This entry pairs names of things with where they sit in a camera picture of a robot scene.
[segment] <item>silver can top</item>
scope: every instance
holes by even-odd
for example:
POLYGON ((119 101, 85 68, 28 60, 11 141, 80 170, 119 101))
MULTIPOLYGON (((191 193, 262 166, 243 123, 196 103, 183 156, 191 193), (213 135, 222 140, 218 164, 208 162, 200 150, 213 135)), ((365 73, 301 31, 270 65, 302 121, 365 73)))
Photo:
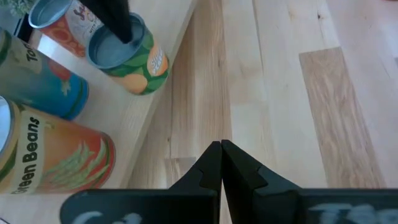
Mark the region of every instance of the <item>silver can top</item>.
POLYGON ((98 28, 87 43, 86 58, 99 69, 117 67, 128 61, 140 48, 147 32, 144 20, 130 13, 133 40, 124 44, 106 26, 98 28))
POLYGON ((29 24, 35 29, 48 27, 59 20, 73 0, 38 0, 29 13, 29 24))
POLYGON ((11 109, 3 97, 0 96, 0 153, 4 150, 11 133, 11 109))

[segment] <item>wooden table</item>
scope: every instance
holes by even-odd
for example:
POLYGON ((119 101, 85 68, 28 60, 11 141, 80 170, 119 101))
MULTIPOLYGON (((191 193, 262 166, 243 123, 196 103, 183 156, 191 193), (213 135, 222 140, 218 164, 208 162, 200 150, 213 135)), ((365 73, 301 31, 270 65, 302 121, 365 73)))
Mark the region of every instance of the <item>wooden table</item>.
MULTIPOLYGON (((131 0, 131 11, 140 14, 174 62, 197 0, 131 0)), ((86 60, 74 57, 43 36, 39 50, 84 77, 90 96, 76 122, 109 134, 116 145, 116 165, 104 188, 125 188, 164 87, 154 94, 134 96, 112 82, 86 60)), ((0 217, 12 224, 59 223, 58 214, 68 195, 3 195, 0 217)))

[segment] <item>tin can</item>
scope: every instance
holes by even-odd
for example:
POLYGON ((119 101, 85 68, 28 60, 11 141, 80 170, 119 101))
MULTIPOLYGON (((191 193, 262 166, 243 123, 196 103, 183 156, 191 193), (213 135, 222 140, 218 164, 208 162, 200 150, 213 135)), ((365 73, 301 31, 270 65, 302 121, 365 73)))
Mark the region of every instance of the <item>tin can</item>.
POLYGON ((88 84, 0 29, 0 95, 55 116, 73 119, 87 101, 88 84))
POLYGON ((77 57, 85 57, 85 45, 102 23, 77 0, 38 0, 29 13, 29 24, 77 57))
POLYGON ((122 43, 107 27, 98 28, 87 46, 94 66, 133 94, 154 92, 169 75, 169 60, 140 16, 130 13, 133 40, 122 43))
POLYGON ((109 136, 0 97, 0 193, 99 188, 115 163, 109 136))

